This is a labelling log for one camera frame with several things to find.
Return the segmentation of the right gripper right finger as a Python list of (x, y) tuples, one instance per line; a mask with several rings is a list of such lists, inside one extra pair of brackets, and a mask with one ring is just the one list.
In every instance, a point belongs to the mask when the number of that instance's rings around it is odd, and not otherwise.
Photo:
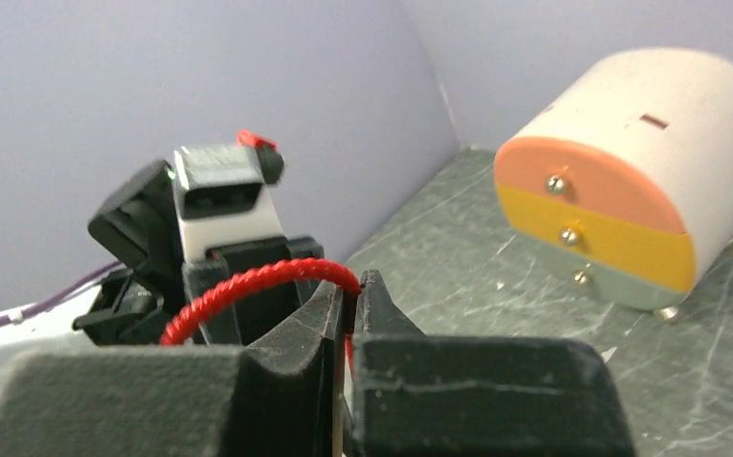
[(572, 339), (423, 333), (364, 272), (351, 456), (632, 456), (612, 375)]

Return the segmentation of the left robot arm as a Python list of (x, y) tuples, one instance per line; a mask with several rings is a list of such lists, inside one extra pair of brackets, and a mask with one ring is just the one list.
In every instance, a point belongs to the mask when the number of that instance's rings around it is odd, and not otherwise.
[(190, 301), (229, 277), (320, 258), (286, 237), (269, 190), (283, 157), (250, 147), (179, 149), (129, 179), (95, 212), (89, 234), (115, 262), (38, 304), (0, 314), (0, 368), (35, 346), (157, 343)]

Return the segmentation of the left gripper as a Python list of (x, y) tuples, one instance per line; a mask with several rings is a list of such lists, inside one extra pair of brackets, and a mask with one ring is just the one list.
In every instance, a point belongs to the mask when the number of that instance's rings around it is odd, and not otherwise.
[(324, 248), (310, 236), (278, 236), (212, 248), (208, 258), (183, 265), (188, 301), (204, 296), (236, 276), (235, 287), (223, 287), (207, 319), (188, 339), (204, 345), (248, 345), (264, 336), (301, 306), (318, 287), (317, 280), (288, 280), (279, 262), (323, 258)]

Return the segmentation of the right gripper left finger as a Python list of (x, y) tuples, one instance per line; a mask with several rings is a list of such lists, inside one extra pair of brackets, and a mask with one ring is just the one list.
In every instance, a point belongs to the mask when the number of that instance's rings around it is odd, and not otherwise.
[(334, 456), (344, 295), (246, 347), (44, 348), (0, 375), (0, 456)]

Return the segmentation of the red cable lock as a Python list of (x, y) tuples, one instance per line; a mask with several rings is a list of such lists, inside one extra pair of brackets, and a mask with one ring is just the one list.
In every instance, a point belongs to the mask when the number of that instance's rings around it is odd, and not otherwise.
[(209, 318), (240, 300), (265, 289), (297, 280), (321, 280), (344, 293), (343, 306), (353, 308), (361, 293), (361, 285), (347, 267), (319, 258), (279, 261), (236, 273), (204, 292), (183, 307), (165, 326), (159, 340), (163, 347), (181, 346)]

